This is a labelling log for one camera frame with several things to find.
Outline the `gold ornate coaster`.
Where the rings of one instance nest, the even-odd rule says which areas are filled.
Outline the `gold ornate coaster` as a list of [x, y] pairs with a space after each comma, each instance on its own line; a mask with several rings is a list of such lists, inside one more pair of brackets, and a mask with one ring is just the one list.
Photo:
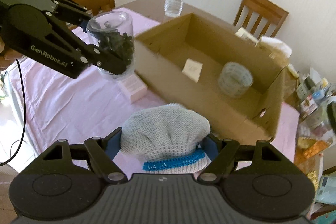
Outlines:
[[317, 172], [314, 170], [307, 173], [306, 175], [309, 178], [309, 180], [311, 180], [311, 182], [313, 183], [315, 190], [317, 190], [319, 187], [319, 178]]

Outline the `white KASI glue box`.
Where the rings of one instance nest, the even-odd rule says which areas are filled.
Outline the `white KASI glue box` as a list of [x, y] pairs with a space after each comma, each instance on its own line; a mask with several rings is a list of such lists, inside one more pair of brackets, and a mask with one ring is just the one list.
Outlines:
[[182, 73], [194, 82], [198, 82], [201, 76], [203, 64], [193, 59], [188, 58]]

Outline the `white glove blue cuff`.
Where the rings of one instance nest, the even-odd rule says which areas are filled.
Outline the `white glove blue cuff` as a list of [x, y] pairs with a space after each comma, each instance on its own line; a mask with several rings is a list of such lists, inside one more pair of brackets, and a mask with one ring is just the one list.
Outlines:
[[146, 173], [198, 173], [211, 162], [201, 147], [209, 134], [204, 116], [173, 103], [134, 113], [122, 126], [120, 148]]

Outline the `pink small carton box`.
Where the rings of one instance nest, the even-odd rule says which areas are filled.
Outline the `pink small carton box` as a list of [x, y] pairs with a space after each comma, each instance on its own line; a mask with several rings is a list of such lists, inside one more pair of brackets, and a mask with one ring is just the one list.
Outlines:
[[137, 74], [128, 75], [117, 84], [131, 103], [137, 102], [147, 94], [147, 85]]

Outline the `clear jar black clips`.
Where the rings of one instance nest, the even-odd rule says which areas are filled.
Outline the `clear jar black clips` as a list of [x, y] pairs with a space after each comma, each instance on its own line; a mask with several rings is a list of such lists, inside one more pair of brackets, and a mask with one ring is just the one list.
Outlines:
[[96, 61], [106, 78], [124, 78], [134, 72], [133, 20], [129, 13], [113, 10], [92, 17], [86, 26], [90, 43], [108, 53], [106, 61]]

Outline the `wooden chair back centre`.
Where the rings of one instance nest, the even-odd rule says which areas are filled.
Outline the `wooden chair back centre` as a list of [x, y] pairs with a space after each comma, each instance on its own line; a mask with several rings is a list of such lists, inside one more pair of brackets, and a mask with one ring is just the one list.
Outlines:
[[247, 29], [250, 19], [252, 15], [256, 13], [258, 15], [257, 19], [255, 20], [250, 34], [254, 35], [257, 28], [259, 27], [262, 19], [266, 20], [266, 24], [262, 28], [258, 38], [264, 36], [268, 31], [271, 25], [274, 25], [275, 28], [271, 34], [271, 37], [276, 37], [276, 34], [279, 32], [280, 28], [284, 24], [284, 21], [289, 15], [289, 12], [280, 8], [270, 0], [241, 0], [240, 6], [238, 8], [238, 12], [235, 16], [233, 26], [237, 26], [240, 16], [244, 9], [248, 9], [248, 12], [245, 16], [245, 19], [241, 25], [244, 29]]

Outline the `tissue box yellow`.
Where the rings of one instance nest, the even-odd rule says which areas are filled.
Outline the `tissue box yellow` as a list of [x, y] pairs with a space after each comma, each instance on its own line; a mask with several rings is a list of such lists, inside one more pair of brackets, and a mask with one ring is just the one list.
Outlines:
[[268, 50], [271, 58], [284, 62], [288, 62], [292, 54], [292, 48], [289, 45], [274, 37], [261, 36], [256, 46], [260, 49]]

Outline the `open cardboard box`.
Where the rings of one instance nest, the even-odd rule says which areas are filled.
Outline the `open cardboard box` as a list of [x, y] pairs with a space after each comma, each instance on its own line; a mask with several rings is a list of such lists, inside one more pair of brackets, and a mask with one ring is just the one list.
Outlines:
[[[187, 59], [203, 64], [198, 82], [182, 73]], [[245, 66], [252, 86], [240, 98], [224, 94], [219, 75], [228, 62]], [[135, 38], [135, 70], [162, 99], [180, 103], [224, 138], [252, 145], [276, 136], [286, 89], [286, 63], [194, 13], [157, 25]]]

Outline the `clear packing tape roll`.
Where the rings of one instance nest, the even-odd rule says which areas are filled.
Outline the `clear packing tape roll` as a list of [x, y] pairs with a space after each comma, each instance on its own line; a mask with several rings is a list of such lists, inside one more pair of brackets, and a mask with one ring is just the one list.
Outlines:
[[226, 63], [218, 78], [220, 90], [231, 98], [242, 97], [252, 83], [253, 76], [250, 71], [237, 62]]

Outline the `orange pill blister pack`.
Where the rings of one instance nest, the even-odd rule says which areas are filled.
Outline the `orange pill blister pack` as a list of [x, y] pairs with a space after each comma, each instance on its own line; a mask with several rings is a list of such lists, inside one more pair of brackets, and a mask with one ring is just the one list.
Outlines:
[[303, 156], [305, 159], [310, 159], [311, 157], [314, 157], [315, 155], [323, 152], [328, 147], [329, 147], [328, 142], [319, 140], [316, 143], [314, 143], [311, 147], [309, 147], [307, 150], [305, 150], [303, 152]]

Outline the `red label jar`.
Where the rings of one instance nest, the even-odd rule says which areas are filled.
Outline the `red label jar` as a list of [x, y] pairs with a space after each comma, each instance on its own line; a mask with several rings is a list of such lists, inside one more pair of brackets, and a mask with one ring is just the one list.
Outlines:
[[318, 108], [312, 95], [308, 95], [299, 105], [301, 117], [306, 119], [310, 114], [312, 114]]

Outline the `large jar black lid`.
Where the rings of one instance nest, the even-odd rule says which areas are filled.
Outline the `large jar black lid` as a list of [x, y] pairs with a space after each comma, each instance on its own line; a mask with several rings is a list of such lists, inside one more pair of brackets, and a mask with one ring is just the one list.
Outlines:
[[335, 102], [324, 103], [298, 125], [298, 137], [335, 145]]

